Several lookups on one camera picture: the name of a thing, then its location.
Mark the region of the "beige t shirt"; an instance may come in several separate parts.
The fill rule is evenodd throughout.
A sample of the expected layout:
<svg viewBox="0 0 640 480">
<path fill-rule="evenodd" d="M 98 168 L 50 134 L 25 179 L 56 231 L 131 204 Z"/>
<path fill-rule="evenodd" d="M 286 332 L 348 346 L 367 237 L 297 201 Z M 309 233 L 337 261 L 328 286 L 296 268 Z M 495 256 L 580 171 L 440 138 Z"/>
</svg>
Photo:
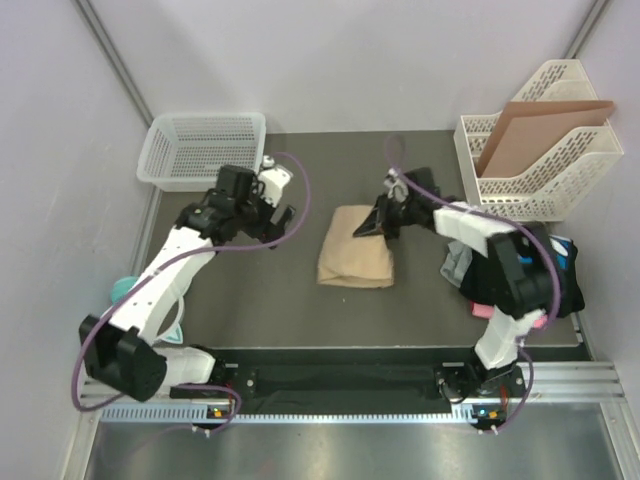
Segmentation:
<svg viewBox="0 0 640 480">
<path fill-rule="evenodd" d="M 334 211 L 318 259 L 319 285 L 376 289 L 394 284 L 393 254 L 384 237 L 353 236 L 371 210 L 369 205 L 346 205 Z"/>
</svg>

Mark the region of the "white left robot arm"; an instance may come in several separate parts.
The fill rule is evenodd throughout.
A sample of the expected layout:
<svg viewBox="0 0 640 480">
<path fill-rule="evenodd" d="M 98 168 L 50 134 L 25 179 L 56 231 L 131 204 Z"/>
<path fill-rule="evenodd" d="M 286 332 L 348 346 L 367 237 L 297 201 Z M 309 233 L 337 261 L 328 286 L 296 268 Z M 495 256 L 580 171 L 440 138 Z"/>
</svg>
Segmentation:
<svg viewBox="0 0 640 480">
<path fill-rule="evenodd" d="M 292 173 L 265 158 L 257 171 L 225 165 L 204 197 L 178 215 L 165 243 L 142 276 L 103 319 L 88 316 L 79 334 L 87 375 L 144 402 L 163 387 L 193 384 L 205 396 L 226 387 L 227 374 L 199 347 L 155 348 L 172 308 L 199 271 L 243 233 L 275 247 L 296 211 L 272 219 Z"/>
</svg>

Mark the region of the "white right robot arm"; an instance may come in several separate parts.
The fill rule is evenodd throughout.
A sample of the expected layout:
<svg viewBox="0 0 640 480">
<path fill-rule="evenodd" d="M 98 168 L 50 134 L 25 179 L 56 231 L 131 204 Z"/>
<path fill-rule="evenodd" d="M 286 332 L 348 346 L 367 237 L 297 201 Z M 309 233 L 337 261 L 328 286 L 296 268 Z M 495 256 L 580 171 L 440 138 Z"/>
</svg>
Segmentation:
<svg viewBox="0 0 640 480">
<path fill-rule="evenodd" d="M 486 213 L 464 201 L 443 199 L 427 167 L 407 173 L 391 169 L 355 238 L 399 237 L 403 227 L 418 225 L 457 240 L 484 259 L 480 285 L 489 291 L 494 311 L 474 346 L 479 363 L 467 370 L 469 388 L 487 396 L 504 380 L 501 369 L 513 364 L 518 347 L 542 316 L 557 315 L 563 273 L 545 227 L 519 224 Z"/>
</svg>

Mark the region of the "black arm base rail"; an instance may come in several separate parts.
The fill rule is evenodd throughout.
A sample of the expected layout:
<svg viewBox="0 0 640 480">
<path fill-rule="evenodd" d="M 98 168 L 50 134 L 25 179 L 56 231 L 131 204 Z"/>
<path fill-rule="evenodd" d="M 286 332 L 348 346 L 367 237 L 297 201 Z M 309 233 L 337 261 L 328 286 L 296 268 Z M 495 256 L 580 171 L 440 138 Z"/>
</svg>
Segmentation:
<svg viewBox="0 0 640 480">
<path fill-rule="evenodd" d="M 427 401 L 453 401 L 493 392 L 521 375 L 515 362 L 487 369 L 473 350 L 462 348 L 206 348 L 215 365 L 211 385 L 238 387 L 246 399 L 277 393 L 315 395 L 407 394 Z"/>
</svg>

